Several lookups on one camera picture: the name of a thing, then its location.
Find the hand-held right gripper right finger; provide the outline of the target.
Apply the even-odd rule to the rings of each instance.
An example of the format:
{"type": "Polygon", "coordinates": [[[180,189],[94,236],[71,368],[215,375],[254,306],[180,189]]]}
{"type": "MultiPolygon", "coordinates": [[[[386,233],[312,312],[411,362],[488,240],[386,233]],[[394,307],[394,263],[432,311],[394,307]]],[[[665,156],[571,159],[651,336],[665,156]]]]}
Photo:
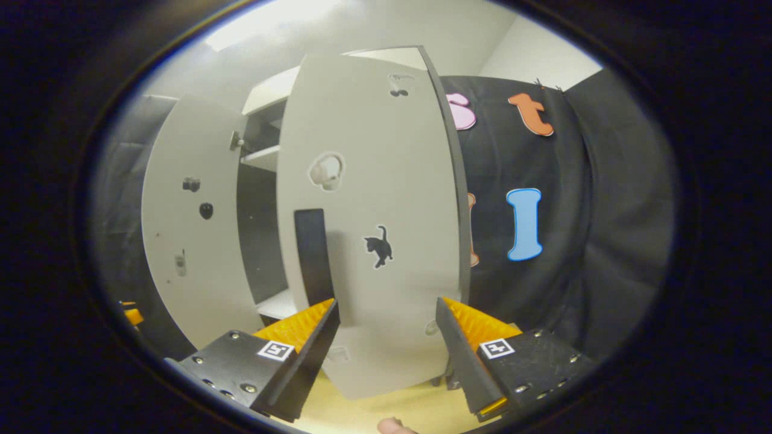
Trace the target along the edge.
{"type": "Polygon", "coordinates": [[[437,300],[435,320],[469,411],[480,422],[525,417],[567,395],[596,362],[544,329],[522,332],[457,300],[437,300]]]}

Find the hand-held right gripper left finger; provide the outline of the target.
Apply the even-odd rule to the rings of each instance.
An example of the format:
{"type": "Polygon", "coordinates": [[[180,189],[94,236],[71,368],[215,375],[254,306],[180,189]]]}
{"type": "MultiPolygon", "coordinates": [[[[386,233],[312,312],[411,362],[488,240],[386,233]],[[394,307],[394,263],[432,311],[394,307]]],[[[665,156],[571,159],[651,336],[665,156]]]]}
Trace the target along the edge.
{"type": "Polygon", "coordinates": [[[337,304],[322,301],[256,333],[229,330],[165,365],[231,412],[295,422],[340,325],[337,304]]]}

